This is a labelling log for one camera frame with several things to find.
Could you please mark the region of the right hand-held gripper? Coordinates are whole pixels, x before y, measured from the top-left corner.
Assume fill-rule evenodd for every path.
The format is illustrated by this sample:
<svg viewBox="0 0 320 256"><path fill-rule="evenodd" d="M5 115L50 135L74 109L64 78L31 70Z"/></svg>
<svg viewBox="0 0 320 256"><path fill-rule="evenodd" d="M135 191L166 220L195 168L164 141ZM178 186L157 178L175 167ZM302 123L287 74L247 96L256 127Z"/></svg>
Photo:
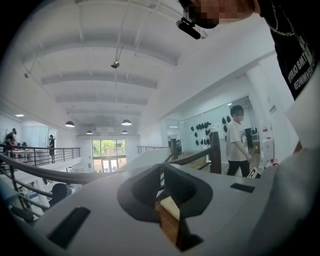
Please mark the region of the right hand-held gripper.
<svg viewBox="0 0 320 256"><path fill-rule="evenodd" d="M247 177L251 179L260 179L261 176L262 176L262 172L256 167L254 167Z"/></svg>

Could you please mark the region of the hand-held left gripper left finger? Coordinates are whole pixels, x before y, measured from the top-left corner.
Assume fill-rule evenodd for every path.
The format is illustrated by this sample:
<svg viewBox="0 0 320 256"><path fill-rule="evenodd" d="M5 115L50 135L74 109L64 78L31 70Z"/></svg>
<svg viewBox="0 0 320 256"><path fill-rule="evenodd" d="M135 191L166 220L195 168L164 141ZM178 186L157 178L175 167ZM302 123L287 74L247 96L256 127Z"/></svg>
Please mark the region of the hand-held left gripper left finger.
<svg viewBox="0 0 320 256"><path fill-rule="evenodd" d="M161 167L159 164L124 181L117 190L121 208L137 221L160 223L156 210L156 198L161 190Z"/></svg>

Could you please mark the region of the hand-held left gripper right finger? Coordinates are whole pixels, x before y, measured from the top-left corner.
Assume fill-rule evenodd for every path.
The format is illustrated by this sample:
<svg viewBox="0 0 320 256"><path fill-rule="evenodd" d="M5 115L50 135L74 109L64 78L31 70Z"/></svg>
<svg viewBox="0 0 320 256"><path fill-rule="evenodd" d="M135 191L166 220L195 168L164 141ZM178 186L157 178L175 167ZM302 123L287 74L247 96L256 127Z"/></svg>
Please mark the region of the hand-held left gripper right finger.
<svg viewBox="0 0 320 256"><path fill-rule="evenodd" d="M213 198L209 184L171 165L164 167L164 191L173 199L182 218L200 216Z"/></svg>

